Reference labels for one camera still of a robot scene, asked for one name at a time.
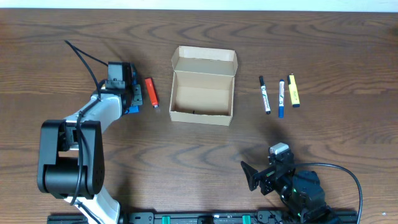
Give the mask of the blue plastic holder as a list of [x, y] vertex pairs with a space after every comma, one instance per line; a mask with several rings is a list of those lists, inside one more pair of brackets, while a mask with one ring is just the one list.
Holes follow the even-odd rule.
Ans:
[[138, 84], [138, 81], [137, 81], [137, 70], [136, 70], [134, 64], [131, 64], [131, 72], [132, 72], [133, 96], [132, 96], [131, 106], [126, 111], [127, 114], [138, 113], [139, 106], [141, 105], [141, 102], [142, 102], [141, 86], [140, 86], [140, 84]]

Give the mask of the yellow highlighter pen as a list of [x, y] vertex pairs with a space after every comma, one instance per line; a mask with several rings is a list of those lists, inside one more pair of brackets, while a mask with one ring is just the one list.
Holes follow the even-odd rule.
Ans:
[[293, 74], [287, 76], [290, 100], [293, 108], [298, 108], [300, 106], [299, 93], [297, 89], [297, 85], [295, 82], [295, 77]]

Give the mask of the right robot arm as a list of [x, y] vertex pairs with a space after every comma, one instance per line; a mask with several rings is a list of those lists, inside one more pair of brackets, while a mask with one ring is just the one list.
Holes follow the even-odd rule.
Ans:
[[258, 171], [241, 162], [251, 191], [261, 194], [276, 192], [288, 208], [285, 219], [291, 223], [341, 223], [338, 215], [326, 204], [325, 192], [314, 171], [297, 172], [290, 149], [269, 149], [270, 166]]

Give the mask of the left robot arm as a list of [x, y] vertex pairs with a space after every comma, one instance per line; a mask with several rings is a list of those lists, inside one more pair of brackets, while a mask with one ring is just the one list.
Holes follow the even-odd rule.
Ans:
[[68, 202], [78, 215], [50, 215], [47, 223], [128, 223], [129, 215], [104, 186], [103, 133], [142, 105], [132, 63], [108, 63], [108, 77], [80, 110], [46, 120], [40, 130], [37, 186]]

